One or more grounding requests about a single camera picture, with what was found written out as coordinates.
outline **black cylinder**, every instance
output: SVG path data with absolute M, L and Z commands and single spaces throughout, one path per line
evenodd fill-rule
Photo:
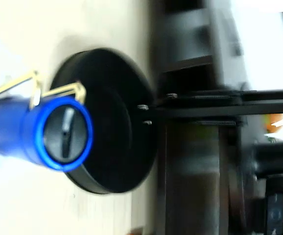
M 255 174 L 259 177 L 283 175 L 283 142 L 256 145 Z

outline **black knob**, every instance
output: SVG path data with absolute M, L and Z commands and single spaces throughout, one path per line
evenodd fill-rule
M 55 161 L 75 161 L 86 147 L 87 125 L 83 115 L 73 106 L 62 105 L 49 115 L 44 128 L 44 145 Z

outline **blue cylinder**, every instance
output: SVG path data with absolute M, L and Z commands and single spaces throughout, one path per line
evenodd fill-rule
M 28 99 L 0 100 L 0 154 L 59 171 L 71 171 L 81 165 L 93 143 L 93 125 L 86 108 L 68 96 L 42 99 L 32 110 L 28 109 L 28 104 Z M 60 106 L 70 106 L 79 111 L 87 126 L 84 148 L 79 156 L 69 163 L 61 163 L 51 157 L 44 144 L 46 122 Z

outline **metal bolt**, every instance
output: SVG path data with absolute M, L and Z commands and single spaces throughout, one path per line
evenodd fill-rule
M 143 121 L 143 124 L 151 125 L 152 121 Z
M 145 105 L 145 104 L 137 105 L 137 108 L 141 109 L 141 110 L 148 110 L 149 109 L 148 105 Z
M 171 99 L 176 99 L 177 98 L 177 94 L 176 93 L 169 93 L 166 94 L 167 98 L 171 98 Z

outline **metal bracket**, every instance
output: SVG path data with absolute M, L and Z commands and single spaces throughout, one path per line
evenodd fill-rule
M 74 82 L 56 89 L 50 90 L 48 92 L 42 93 L 42 83 L 36 71 L 32 71 L 24 76 L 16 78 L 2 86 L 0 86 L 0 94 L 10 90 L 11 88 L 22 84 L 23 82 L 32 80 L 33 81 L 33 90 L 32 95 L 29 100 L 29 109 L 32 110 L 34 107 L 39 105 L 40 99 L 42 97 L 57 95 L 57 96 L 66 96 L 66 95 L 75 95 L 75 100 L 81 104 L 84 104 L 86 98 L 86 89 L 80 82 Z

